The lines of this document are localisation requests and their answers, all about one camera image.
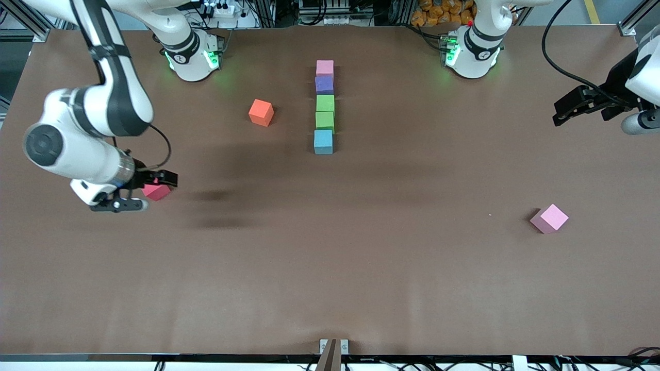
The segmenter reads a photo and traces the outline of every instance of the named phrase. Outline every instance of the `row of colored blocks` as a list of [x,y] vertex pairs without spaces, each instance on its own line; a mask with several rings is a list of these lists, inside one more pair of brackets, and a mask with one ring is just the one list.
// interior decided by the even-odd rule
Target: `row of colored blocks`
[[314,153],[333,153],[335,133],[335,62],[316,61],[316,130]]

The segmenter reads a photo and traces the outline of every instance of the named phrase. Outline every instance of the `yellow stripe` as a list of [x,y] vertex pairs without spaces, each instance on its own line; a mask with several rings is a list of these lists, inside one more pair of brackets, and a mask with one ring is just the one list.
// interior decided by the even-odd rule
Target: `yellow stripe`
[[596,13],[596,7],[593,5],[593,0],[584,0],[584,5],[587,7],[587,13],[589,13],[591,24],[600,24],[601,20],[598,19],[598,13]]

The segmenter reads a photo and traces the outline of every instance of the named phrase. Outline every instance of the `wooden block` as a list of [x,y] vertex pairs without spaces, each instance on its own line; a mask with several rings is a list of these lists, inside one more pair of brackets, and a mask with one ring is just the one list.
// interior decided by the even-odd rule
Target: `wooden block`
[[316,61],[316,76],[335,78],[335,61]]
[[332,112],[335,113],[335,96],[334,95],[317,95],[316,96],[316,111],[317,112]]
[[268,126],[271,124],[273,113],[272,104],[255,99],[254,103],[252,103],[252,108],[249,110],[249,118],[257,125]]
[[332,154],[332,130],[314,130],[314,153]]
[[552,204],[534,215],[530,222],[541,232],[548,234],[558,231],[567,220],[568,216]]
[[172,192],[170,187],[164,184],[145,184],[142,193],[153,201],[158,201]]
[[314,78],[316,85],[316,94],[319,95],[332,95],[335,93],[332,77],[330,76],[317,76]]
[[332,112],[316,112],[316,129],[335,133],[335,115]]

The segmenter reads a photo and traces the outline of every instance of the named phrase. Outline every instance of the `pink cube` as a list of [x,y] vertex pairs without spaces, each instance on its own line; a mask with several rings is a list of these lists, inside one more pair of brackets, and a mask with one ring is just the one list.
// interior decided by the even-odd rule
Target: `pink cube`
[[541,232],[548,234],[557,232],[567,220],[568,216],[552,204],[534,215],[530,222]]
[[169,195],[171,191],[170,187],[164,184],[145,184],[145,187],[142,189],[142,193],[154,201],[158,201]]
[[330,76],[335,78],[335,61],[316,61],[316,77]]

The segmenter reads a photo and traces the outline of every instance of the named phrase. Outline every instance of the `white power adapter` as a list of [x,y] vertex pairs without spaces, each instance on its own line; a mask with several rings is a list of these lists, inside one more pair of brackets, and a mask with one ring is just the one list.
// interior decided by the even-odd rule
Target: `white power adapter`
[[236,7],[234,5],[229,5],[227,9],[215,9],[214,17],[218,18],[234,18],[234,10]]

